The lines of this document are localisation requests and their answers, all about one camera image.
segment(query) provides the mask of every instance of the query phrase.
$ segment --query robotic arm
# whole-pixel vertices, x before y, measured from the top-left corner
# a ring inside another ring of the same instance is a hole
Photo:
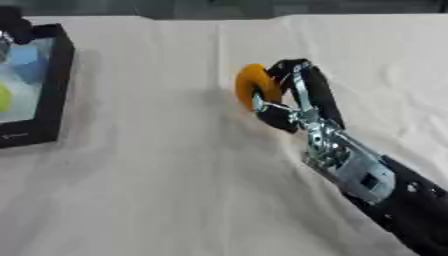
[[[0,7],[0,17],[0,63],[3,63],[11,44],[28,44],[33,36],[31,22],[22,18],[20,9]]]
[[[287,91],[296,108],[281,103]],[[306,59],[267,70],[248,65],[238,74],[236,94],[268,125],[305,131],[303,161],[384,230],[421,256],[448,255],[447,192],[351,137],[318,67]]]

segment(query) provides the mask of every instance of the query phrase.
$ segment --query blue block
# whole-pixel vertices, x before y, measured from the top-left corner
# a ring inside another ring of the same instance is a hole
[[[47,66],[46,58],[33,45],[14,45],[6,62],[27,84],[41,84]]]

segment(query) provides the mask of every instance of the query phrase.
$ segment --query white cloth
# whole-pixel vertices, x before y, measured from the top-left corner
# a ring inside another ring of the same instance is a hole
[[[60,141],[0,151],[2,256],[413,255],[242,110],[248,63],[309,58],[352,135],[448,188],[448,16],[33,20],[77,58]]]

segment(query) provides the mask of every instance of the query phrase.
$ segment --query black box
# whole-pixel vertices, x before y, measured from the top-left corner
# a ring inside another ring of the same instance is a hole
[[[40,96],[34,118],[0,123],[0,148],[55,141],[61,127],[75,48],[60,24],[33,26],[31,34],[53,39]]]

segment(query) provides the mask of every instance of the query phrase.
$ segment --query orange object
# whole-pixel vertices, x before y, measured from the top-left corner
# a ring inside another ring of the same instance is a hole
[[[249,64],[238,73],[235,86],[238,100],[249,111],[252,111],[252,96],[257,88],[263,93],[263,100],[281,102],[280,85],[268,76],[262,65]]]

